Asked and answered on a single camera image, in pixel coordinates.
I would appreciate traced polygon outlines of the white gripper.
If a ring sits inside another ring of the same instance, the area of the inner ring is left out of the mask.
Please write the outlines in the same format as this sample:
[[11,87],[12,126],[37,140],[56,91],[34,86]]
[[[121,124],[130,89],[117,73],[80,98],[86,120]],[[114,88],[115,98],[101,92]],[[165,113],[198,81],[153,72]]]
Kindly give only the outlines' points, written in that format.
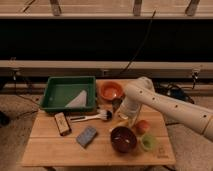
[[140,109],[132,110],[126,107],[119,108],[119,116],[128,121],[128,125],[133,127],[140,113]]

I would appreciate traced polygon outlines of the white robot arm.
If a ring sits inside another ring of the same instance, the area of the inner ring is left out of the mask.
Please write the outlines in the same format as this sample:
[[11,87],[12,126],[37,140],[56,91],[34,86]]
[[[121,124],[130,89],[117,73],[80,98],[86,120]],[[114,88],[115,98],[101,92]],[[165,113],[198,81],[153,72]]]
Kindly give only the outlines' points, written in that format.
[[130,81],[124,87],[124,94],[119,108],[124,116],[134,118],[142,105],[147,105],[213,142],[213,110],[158,94],[147,77]]

